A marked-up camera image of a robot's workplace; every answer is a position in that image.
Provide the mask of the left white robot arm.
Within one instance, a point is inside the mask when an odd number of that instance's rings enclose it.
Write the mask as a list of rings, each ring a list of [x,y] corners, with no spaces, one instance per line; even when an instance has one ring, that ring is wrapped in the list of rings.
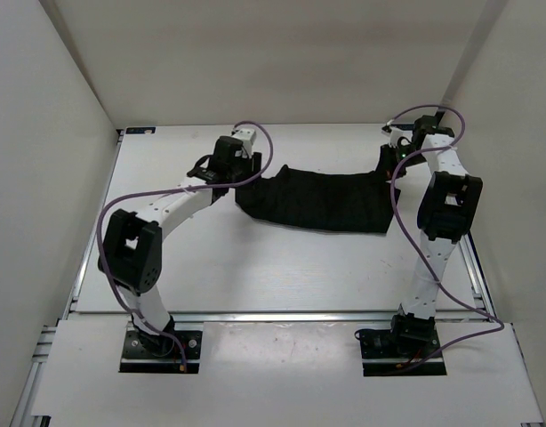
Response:
[[[187,172],[177,193],[166,193],[137,211],[118,209],[110,215],[102,242],[105,259],[98,260],[98,268],[109,276],[114,296],[131,315],[140,344],[156,357],[182,348],[157,289],[163,243],[187,219],[225,196],[232,185],[260,172],[255,139],[255,131],[248,128],[219,137],[213,152]]]

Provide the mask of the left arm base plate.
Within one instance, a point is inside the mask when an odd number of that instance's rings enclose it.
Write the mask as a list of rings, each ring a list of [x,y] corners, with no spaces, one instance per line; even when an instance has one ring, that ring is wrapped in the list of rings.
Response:
[[[174,340],[162,337],[149,341],[142,331],[128,326],[124,335],[119,372],[125,374],[196,375],[200,369],[203,331],[175,328],[174,335],[186,356],[186,367],[181,351]]]

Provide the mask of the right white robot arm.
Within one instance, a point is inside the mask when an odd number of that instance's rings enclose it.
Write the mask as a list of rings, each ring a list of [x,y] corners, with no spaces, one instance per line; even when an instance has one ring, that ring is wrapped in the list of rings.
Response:
[[[435,117],[417,119],[410,138],[390,124],[382,131],[389,135],[389,153],[398,175],[412,163],[424,162],[430,170],[430,183],[417,213],[422,255],[388,333],[390,349],[406,356],[433,340],[438,283],[455,246],[470,231],[483,182],[462,165],[453,146],[454,131],[438,125]]]

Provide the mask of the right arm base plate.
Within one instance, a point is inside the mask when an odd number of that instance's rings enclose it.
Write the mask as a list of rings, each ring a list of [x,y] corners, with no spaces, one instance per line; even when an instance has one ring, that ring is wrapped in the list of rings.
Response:
[[[389,329],[364,327],[354,336],[360,345],[363,377],[446,375],[434,318],[396,314]]]

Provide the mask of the black pleated skirt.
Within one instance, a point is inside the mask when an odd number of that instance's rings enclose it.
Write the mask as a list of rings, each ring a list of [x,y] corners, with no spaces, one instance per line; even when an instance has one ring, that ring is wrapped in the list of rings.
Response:
[[[386,173],[324,174],[284,165],[236,189],[250,217],[305,230],[385,234],[394,216]]]

